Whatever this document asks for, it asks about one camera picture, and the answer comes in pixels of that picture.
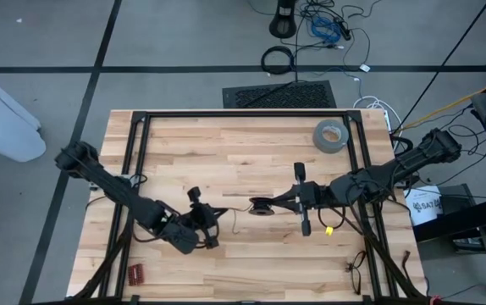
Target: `gray tape roll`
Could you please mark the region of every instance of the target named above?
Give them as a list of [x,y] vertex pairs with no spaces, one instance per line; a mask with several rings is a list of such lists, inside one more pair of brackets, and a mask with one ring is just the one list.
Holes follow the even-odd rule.
[[[324,137],[324,134],[330,133],[335,135],[337,139],[327,139]],[[323,153],[337,153],[348,142],[348,130],[339,121],[325,119],[318,123],[317,128],[314,129],[312,141],[314,142],[314,146]]]

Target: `white bucket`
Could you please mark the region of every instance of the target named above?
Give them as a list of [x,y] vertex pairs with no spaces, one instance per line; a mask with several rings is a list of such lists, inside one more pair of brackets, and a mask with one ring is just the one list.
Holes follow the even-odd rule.
[[0,154],[18,162],[40,157],[46,143],[38,128],[38,120],[0,89]]

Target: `red object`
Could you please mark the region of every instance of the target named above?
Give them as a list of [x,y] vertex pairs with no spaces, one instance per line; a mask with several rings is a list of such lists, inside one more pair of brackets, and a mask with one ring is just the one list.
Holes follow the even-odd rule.
[[143,284],[143,265],[141,265],[141,263],[129,266],[128,282],[131,286],[139,286]]

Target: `concrete floor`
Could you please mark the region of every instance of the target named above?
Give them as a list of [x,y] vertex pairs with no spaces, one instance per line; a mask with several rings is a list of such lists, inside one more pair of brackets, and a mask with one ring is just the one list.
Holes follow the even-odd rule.
[[[354,1],[368,8],[371,0]],[[253,1],[271,12],[273,1]],[[348,1],[338,1],[338,8]],[[439,65],[484,5],[484,0],[384,0],[367,19],[355,17],[371,38],[367,64]],[[92,66],[113,1],[0,0],[0,67]],[[104,65],[207,66],[257,65],[265,49],[279,44],[269,35],[270,17],[253,12],[243,0],[161,1],[123,0]],[[315,42],[303,31],[299,43]],[[348,64],[359,64],[366,42],[356,34]],[[341,64],[344,51],[309,51],[299,64]],[[447,65],[486,64],[486,10]],[[374,95],[404,116],[434,73],[356,74],[362,93]],[[0,156],[0,304],[15,304],[36,250],[59,172],[53,158],[74,129],[89,74],[0,74],[0,86],[42,123],[47,152],[37,160],[17,164]],[[357,82],[341,73],[303,80],[329,80],[339,108],[357,99]],[[99,147],[110,109],[221,108],[223,87],[284,83],[293,75],[264,73],[101,74],[86,118],[82,139]],[[432,84],[408,121],[486,86],[486,73],[443,73]],[[409,130],[422,134],[446,120]],[[481,130],[470,115],[458,123]],[[464,141],[467,147],[471,141]],[[430,166],[422,175],[441,181],[478,156],[464,156],[445,166]],[[467,183],[472,193],[486,196],[486,160],[447,185]],[[86,184],[71,180],[35,302],[64,297],[80,237],[88,199]],[[431,294],[449,295],[467,286],[481,286],[451,300],[486,303],[486,256],[455,255],[447,244],[420,245]]]

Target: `wooden table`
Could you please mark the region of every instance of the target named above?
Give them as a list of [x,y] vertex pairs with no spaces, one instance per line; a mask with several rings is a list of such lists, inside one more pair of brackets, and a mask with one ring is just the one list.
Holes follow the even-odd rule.
[[[115,110],[109,118],[100,161],[113,174],[121,171],[131,114],[128,110]],[[394,155],[381,111],[362,110],[362,117],[372,163],[391,160]],[[287,191],[295,183],[294,162],[305,163],[308,180],[329,183],[349,172],[351,163],[346,149],[324,154],[313,146],[312,132],[322,119],[325,118],[154,119],[143,168],[149,180],[141,186],[140,194],[163,200],[185,213],[189,210],[186,192],[199,186],[203,202],[244,209],[249,206],[249,197],[271,197]],[[352,130],[360,152],[356,128]],[[134,172],[136,158],[133,160],[130,173]],[[358,163],[363,164],[361,154]],[[102,195],[100,191],[93,192],[91,199]],[[114,206],[102,199],[88,208],[69,295],[79,291],[102,262]],[[300,216],[282,209],[275,213],[258,217],[229,211],[219,220],[220,247],[195,250],[189,255],[178,253],[163,241],[132,241],[129,265],[143,264],[145,284],[128,286],[127,282],[124,298],[138,294],[141,300],[169,301],[361,300],[352,289],[345,267],[365,249],[362,237],[349,225],[326,236],[313,211],[309,213],[313,233],[303,237]],[[407,211],[385,202],[383,218],[393,259],[400,265],[404,251],[411,252],[406,267],[412,282],[424,293],[426,284]],[[331,225],[340,221],[332,211],[323,211],[323,219]],[[149,236],[137,225],[135,230],[142,238]],[[382,292],[388,295],[378,256],[377,262]],[[113,295],[118,266],[119,262],[113,265],[108,295]],[[367,260],[360,271],[362,294],[372,295]]]

